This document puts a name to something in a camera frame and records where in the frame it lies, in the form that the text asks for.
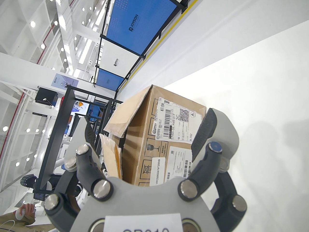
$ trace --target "poster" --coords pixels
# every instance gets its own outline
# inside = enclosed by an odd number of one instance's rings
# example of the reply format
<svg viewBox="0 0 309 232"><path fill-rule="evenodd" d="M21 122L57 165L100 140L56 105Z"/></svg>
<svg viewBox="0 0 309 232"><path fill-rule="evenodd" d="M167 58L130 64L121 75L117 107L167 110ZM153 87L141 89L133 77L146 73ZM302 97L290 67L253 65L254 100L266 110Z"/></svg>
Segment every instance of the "poster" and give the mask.
<svg viewBox="0 0 309 232"><path fill-rule="evenodd" d="M89 104L88 103L84 103L82 101L75 101L72 111L71 111L71 115L75 115L75 113L81 114L81 115L86 115L87 111L89 108Z"/></svg>
<svg viewBox="0 0 309 232"><path fill-rule="evenodd" d="M78 80L70 78L68 76L64 76L62 74L56 73L55 78L52 82L53 87L61 88L66 90L67 85L71 85L73 87L77 87Z"/></svg>

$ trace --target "white object in hand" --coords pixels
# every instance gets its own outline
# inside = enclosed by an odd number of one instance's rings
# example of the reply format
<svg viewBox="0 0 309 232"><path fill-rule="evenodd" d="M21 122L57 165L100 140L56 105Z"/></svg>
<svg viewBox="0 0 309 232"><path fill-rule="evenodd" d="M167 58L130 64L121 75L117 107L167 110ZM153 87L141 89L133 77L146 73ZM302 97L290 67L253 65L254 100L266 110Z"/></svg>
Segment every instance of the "white object in hand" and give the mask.
<svg viewBox="0 0 309 232"><path fill-rule="evenodd" d="M24 217L25 212L26 212L25 209L22 209L22 210L21 210L21 215L20 215L19 210L17 210L17 211L15 212L15 217L16 217L16 219L20 221L20 220Z"/></svg>

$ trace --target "blue banner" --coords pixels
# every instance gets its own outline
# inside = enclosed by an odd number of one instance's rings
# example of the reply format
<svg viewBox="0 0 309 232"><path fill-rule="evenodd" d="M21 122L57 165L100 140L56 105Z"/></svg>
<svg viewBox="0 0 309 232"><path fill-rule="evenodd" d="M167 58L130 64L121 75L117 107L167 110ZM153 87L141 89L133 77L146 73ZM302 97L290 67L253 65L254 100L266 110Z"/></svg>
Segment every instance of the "blue banner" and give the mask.
<svg viewBox="0 0 309 232"><path fill-rule="evenodd" d="M170 0L115 0L106 36L142 54L175 8Z"/></svg>
<svg viewBox="0 0 309 232"><path fill-rule="evenodd" d="M99 69L98 78L96 84L101 87L105 87L107 89L116 91L123 81L123 77L120 77L111 72L105 71L103 69Z"/></svg>

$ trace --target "joyson logo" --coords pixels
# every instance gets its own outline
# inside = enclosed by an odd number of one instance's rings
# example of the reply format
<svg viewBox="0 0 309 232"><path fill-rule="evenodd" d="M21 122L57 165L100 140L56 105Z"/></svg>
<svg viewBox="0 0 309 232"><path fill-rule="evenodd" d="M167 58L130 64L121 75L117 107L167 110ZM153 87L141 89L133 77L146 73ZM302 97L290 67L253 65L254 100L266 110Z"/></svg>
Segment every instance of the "joyson logo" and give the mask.
<svg viewBox="0 0 309 232"><path fill-rule="evenodd" d="M137 26L137 22L139 20L139 16L137 14L135 14L134 19L132 20L132 23L129 27L129 31L133 32L134 28Z"/></svg>

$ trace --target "label sticker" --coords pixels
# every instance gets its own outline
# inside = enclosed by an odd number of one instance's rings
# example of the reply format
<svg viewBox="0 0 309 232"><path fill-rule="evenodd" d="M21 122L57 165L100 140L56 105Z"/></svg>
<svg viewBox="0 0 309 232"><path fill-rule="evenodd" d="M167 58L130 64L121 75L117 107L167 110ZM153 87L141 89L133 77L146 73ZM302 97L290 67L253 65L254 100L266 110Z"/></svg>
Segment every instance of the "label sticker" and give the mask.
<svg viewBox="0 0 309 232"><path fill-rule="evenodd" d="M104 232L179 232L180 213L139 216L106 216Z"/></svg>
<svg viewBox="0 0 309 232"><path fill-rule="evenodd" d="M164 183L165 158L152 158L149 186Z"/></svg>
<svg viewBox="0 0 309 232"><path fill-rule="evenodd" d="M192 151L171 146L166 167L164 182L174 177L188 178L191 173Z"/></svg>
<svg viewBox="0 0 309 232"><path fill-rule="evenodd" d="M152 125L156 140L191 144L202 115L160 97Z"/></svg>

